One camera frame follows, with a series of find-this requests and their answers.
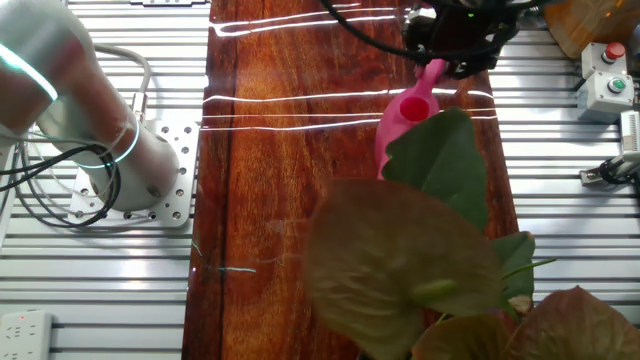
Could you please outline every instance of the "metal bracket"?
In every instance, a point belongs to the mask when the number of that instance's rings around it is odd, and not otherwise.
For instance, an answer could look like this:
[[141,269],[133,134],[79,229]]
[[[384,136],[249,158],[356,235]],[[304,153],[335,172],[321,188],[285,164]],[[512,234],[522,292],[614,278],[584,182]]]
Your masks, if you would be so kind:
[[193,6],[194,4],[206,4],[206,0],[131,0],[131,5],[142,6]]
[[[145,126],[164,138],[178,156],[178,177],[173,188],[164,199],[150,209],[134,212],[110,210],[107,217],[98,221],[97,227],[127,228],[175,228],[186,224],[191,212],[191,194],[195,178],[196,156],[198,153],[199,127],[194,122],[146,121]],[[80,223],[88,219],[88,213],[102,207],[102,201],[96,197],[89,176],[78,171],[74,189],[82,194],[71,197],[71,211],[68,220]]]

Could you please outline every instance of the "white power strip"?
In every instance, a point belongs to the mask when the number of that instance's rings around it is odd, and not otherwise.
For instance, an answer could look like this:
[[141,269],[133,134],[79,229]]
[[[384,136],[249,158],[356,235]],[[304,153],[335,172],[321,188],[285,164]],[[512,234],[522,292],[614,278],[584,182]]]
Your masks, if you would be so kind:
[[47,360],[51,315],[41,310],[7,314],[0,319],[1,360]]

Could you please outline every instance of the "plant stem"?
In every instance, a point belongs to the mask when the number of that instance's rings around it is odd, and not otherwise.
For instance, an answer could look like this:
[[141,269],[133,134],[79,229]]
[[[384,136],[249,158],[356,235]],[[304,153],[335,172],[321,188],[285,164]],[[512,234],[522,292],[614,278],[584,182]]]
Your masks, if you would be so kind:
[[556,260],[558,260],[558,259],[547,259],[547,260],[543,260],[543,261],[540,261],[540,262],[537,262],[537,263],[527,264],[527,265],[521,266],[521,267],[513,270],[512,272],[508,273],[507,275],[503,276],[502,280],[506,280],[506,279],[512,277],[513,275],[519,274],[519,273],[521,273],[521,272],[523,272],[525,270],[529,270],[529,269],[533,269],[534,267],[550,264],[550,263],[552,263],[552,262],[554,262]]
[[449,315],[449,314],[447,314],[447,313],[442,314],[442,316],[440,316],[440,319],[438,319],[438,321],[436,321],[434,326],[440,324],[444,320],[444,318],[447,317],[447,315]]

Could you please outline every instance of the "wooden board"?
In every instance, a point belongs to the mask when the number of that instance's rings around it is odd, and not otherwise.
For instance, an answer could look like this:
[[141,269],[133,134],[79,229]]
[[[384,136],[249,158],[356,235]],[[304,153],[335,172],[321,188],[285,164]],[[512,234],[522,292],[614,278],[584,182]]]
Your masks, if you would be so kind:
[[[345,5],[400,45],[395,0]],[[214,1],[183,359],[355,359],[312,314],[304,235],[327,182],[376,175],[377,120],[414,65],[343,30],[317,0]],[[485,234],[517,231],[488,77],[445,81],[442,108],[475,118],[488,167]]]

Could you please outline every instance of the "green button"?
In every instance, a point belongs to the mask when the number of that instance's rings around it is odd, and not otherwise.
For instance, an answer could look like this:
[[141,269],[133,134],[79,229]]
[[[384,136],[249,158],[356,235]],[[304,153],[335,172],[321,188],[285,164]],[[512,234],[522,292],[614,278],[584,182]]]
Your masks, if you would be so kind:
[[627,84],[622,79],[615,79],[613,80],[613,86],[616,89],[624,90],[624,88],[627,87]]

